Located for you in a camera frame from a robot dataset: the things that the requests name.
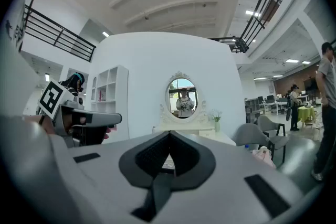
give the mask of floor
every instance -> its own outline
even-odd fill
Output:
[[[321,119],[321,108],[315,109],[318,113],[317,119]],[[290,137],[289,142],[286,145],[286,158],[285,162],[282,162],[283,150],[275,151],[274,164],[277,169],[290,177],[295,184],[306,194],[314,186],[318,184],[310,175],[313,168],[313,162],[316,156],[316,152],[320,147],[320,141],[323,135],[323,129],[319,131],[312,126],[302,127],[302,123],[298,123],[297,132],[290,131],[290,121],[286,121],[285,114],[277,115],[276,112],[266,114],[266,116],[273,122],[284,123],[286,135]]]

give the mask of white curved wall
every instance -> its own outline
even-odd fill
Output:
[[[103,40],[95,50],[87,88],[90,106],[93,77],[116,65],[129,70],[130,138],[150,134],[160,122],[159,105],[168,79],[186,73],[201,88],[207,109],[223,112],[221,129],[228,136],[246,122],[242,85],[229,47],[196,36],[172,33],[126,33]]]

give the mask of ceiling light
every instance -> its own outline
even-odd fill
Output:
[[[299,62],[299,60],[288,59],[286,62]]]
[[[253,15],[254,12],[251,12],[250,10],[247,10],[247,11],[245,12],[245,14]],[[259,16],[260,16],[260,13],[255,13],[255,16],[259,17]]]

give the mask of person standing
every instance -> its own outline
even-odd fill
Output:
[[[181,89],[182,97],[176,102],[176,108],[179,110],[179,118],[185,119],[193,115],[192,109],[194,108],[194,102],[187,96],[187,89]]]
[[[316,82],[322,97],[323,138],[311,175],[317,180],[323,180],[324,170],[335,144],[336,137],[336,66],[334,51],[330,43],[322,45],[323,58],[319,64]]]
[[[299,87],[296,84],[290,88],[290,108],[292,110],[292,119],[290,122],[290,130],[291,131],[298,131],[298,120],[299,120],[299,111],[298,105],[300,104],[300,100],[298,99],[298,94],[296,93]]]

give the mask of potted plant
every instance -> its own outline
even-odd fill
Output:
[[[219,132],[221,130],[221,125],[219,123],[219,121],[221,120],[221,114],[222,112],[221,111],[218,111],[218,110],[213,110],[212,113],[211,113],[211,116],[212,118],[215,120],[215,131],[216,132]]]

